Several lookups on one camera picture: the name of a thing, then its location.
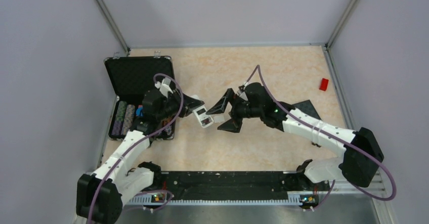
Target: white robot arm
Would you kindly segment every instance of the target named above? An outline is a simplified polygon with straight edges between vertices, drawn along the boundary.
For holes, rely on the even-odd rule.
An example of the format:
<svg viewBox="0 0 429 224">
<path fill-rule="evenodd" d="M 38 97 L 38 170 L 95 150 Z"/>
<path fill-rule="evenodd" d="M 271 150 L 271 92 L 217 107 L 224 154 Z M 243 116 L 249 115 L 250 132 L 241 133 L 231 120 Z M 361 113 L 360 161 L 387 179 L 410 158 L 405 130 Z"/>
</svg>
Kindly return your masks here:
<svg viewBox="0 0 429 224">
<path fill-rule="evenodd" d="M 304 175 L 313 183 L 346 179 L 354 185 L 367 187 L 378 170 L 376 163 L 352 148 L 344 146 L 341 142 L 322 134 L 321 130 L 364 150 L 380 162 L 384 159 L 374 134 L 370 130 L 361 128 L 359 131 L 354 131 L 339 128 L 313 118 L 293 105 L 280 102 L 289 111 L 287 114 L 278 107 L 259 82 L 239 87 L 238 93 L 234 93 L 232 88 L 227 89 L 222 98 L 207 111 L 207 114 L 224 113 L 228 103 L 232 106 L 229 112 L 231 119 L 221 124 L 218 127 L 219 130 L 239 133 L 243 118 L 260 118 L 268 127 L 302 136 L 335 153 L 334 158 L 307 160 L 298 167 L 297 171 L 303 171 Z M 307 125 L 290 115 L 294 115 Z"/>
<path fill-rule="evenodd" d="M 156 132 L 162 127 L 163 121 L 172 118 L 179 111 L 179 93 L 172 90 L 169 83 L 169 79 L 164 79 L 162 83 L 155 85 L 157 89 L 145 93 L 142 101 L 143 116 L 134 120 L 116 151 L 93 173 L 80 177 L 77 183 L 77 215 L 88 218 L 96 188 L 106 176 L 108 178 L 101 185 L 92 214 L 92 220 L 100 223 L 115 223 L 123 206 L 137 193 L 152 185 L 155 173 L 151 166 L 155 166 L 154 164 L 145 163 L 146 167 L 139 166 L 133 172 L 130 169 L 137 157 L 154 141 L 154 138 L 141 139 Z M 208 127 L 213 124 L 213 119 L 205 112 L 204 102 L 197 96 L 192 98 L 183 94 L 183 107 L 179 117 L 194 114 L 200 126 Z"/>
</svg>

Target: red block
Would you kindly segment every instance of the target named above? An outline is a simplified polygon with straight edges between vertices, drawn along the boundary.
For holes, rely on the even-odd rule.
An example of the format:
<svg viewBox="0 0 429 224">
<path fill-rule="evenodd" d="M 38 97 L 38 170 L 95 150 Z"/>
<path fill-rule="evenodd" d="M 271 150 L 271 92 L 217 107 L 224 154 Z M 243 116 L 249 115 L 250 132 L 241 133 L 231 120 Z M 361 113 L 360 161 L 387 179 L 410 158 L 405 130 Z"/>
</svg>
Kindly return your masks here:
<svg viewBox="0 0 429 224">
<path fill-rule="evenodd" d="M 329 82 L 328 79 L 323 78 L 322 82 L 320 83 L 319 89 L 322 90 L 322 91 L 326 91 L 326 89 L 328 88 L 328 82 Z"/>
</svg>

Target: black triangular object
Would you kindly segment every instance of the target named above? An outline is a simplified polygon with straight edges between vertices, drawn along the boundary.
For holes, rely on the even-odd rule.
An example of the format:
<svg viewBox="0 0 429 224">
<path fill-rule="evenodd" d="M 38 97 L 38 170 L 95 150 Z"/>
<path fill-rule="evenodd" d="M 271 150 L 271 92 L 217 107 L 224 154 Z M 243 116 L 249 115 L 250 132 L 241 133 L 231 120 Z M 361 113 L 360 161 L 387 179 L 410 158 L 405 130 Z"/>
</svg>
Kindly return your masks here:
<svg viewBox="0 0 429 224">
<path fill-rule="evenodd" d="M 232 133 L 240 133 L 242 125 L 243 125 L 242 119 L 239 119 L 239 120 L 229 119 L 225 123 L 219 125 L 218 130 L 224 130 Z"/>
<path fill-rule="evenodd" d="M 184 105 L 188 107 L 191 111 L 200 106 L 204 105 L 204 101 L 192 98 L 186 94 L 183 94 Z"/>
<path fill-rule="evenodd" d="M 221 99 L 213 107 L 207 110 L 206 114 L 223 114 L 227 108 L 228 102 L 232 101 L 234 94 L 235 93 L 232 88 L 227 89 Z"/>
</svg>

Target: metal corner post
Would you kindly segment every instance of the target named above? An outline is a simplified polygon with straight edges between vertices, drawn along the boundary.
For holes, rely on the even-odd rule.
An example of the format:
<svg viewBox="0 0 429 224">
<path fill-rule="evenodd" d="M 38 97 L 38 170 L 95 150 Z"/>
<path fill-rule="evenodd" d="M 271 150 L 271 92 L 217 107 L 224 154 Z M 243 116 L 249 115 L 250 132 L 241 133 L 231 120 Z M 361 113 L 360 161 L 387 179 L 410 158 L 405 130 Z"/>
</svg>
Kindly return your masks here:
<svg viewBox="0 0 429 224">
<path fill-rule="evenodd" d="M 359 0 L 350 0 L 349 4 L 346 7 L 346 10 L 344 10 L 344 13 L 342 14 L 337 25 L 335 26 L 334 31 L 331 34 L 331 37 L 329 38 L 328 42 L 326 43 L 326 47 L 328 50 L 330 50 L 332 48 L 332 46 L 334 45 L 338 35 L 341 33 L 342 28 L 346 24 L 350 15 L 353 13 L 353 10 L 355 9 L 358 2 L 359 2 Z"/>
<path fill-rule="evenodd" d="M 123 38 L 121 32 L 119 31 L 118 26 L 116 25 L 115 21 L 113 20 L 112 15 L 110 14 L 109 10 L 107 9 L 106 4 L 103 0 L 95 0 L 97 3 L 97 6 L 100 9 L 100 12 L 103 14 L 103 17 L 106 19 L 107 24 L 109 25 L 110 29 L 113 32 L 113 35 L 115 35 L 116 39 L 120 43 L 122 49 L 124 50 L 125 54 L 127 55 L 130 51 L 130 48 L 125 42 L 125 39 Z"/>
<path fill-rule="evenodd" d="M 323 50 L 323 54 L 325 55 L 326 63 L 328 64 L 328 70 L 329 70 L 329 73 L 331 74 L 332 83 L 334 85 L 338 103 L 339 103 L 339 108 L 341 110 L 342 117 L 344 118 L 346 127 L 349 129 L 355 129 L 356 123 L 353 120 L 352 111 L 350 110 L 349 104 L 344 94 L 344 88 L 338 76 L 337 69 L 333 62 L 331 53 L 326 46 L 322 47 L 322 50 Z"/>
</svg>

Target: table surface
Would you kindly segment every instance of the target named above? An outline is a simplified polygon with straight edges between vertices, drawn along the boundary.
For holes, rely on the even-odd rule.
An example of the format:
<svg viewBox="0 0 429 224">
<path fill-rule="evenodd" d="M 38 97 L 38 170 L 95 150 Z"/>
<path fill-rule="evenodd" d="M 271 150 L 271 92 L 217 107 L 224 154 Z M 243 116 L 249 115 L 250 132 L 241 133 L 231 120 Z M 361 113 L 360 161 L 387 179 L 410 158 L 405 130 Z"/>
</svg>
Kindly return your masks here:
<svg viewBox="0 0 429 224">
<path fill-rule="evenodd" d="M 130 56 L 153 56 L 155 50 L 171 56 L 184 93 L 198 95 L 207 109 L 227 88 L 237 91 L 260 64 L 277 100 L 294 104 L 310 99 L 322 120 L 345 126 L 321 47 L 133 49 Z M 319 90 L 322 78 L 330 80 L 325 92 Z M 257 74 L 253 81 L 260 81 Z M 335 156 L 302 137 L 266 127 L 259 119 L 244 119 L 241 133 L 219 131 L 218 125 L 204 129 L 192 115 L 179 119 L 175 138 L 155 141 L 134 166 L 152 161 L 170 171 L 295 170 L 307 159 Z M 103 161 L 119 144 L 108 140 Z"/>
</svg>

